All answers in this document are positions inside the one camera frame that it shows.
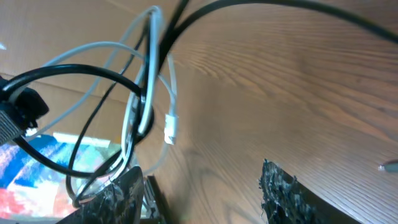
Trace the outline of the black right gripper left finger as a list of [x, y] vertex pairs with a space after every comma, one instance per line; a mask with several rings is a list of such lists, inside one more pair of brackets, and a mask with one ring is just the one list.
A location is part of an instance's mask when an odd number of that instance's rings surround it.
[[57, 224], [138, 224], [143, 196], [142, 170], [135, 166]]

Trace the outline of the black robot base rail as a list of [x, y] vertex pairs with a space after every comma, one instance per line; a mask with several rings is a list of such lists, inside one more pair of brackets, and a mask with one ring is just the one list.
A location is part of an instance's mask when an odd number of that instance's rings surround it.
[[173, 217], [167, 200], [153, 175], [144, 182], [144, 201], [140, 223], [172, 224]]

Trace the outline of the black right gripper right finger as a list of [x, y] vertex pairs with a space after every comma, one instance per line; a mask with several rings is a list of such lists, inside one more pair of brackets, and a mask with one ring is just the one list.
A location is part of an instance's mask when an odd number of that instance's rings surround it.
[[262, 211], [268, 223], [345, 224], [358, 221], [332, 206], [302, 185], [296, 176], [276, 163], [264, 160], [259, 179]]

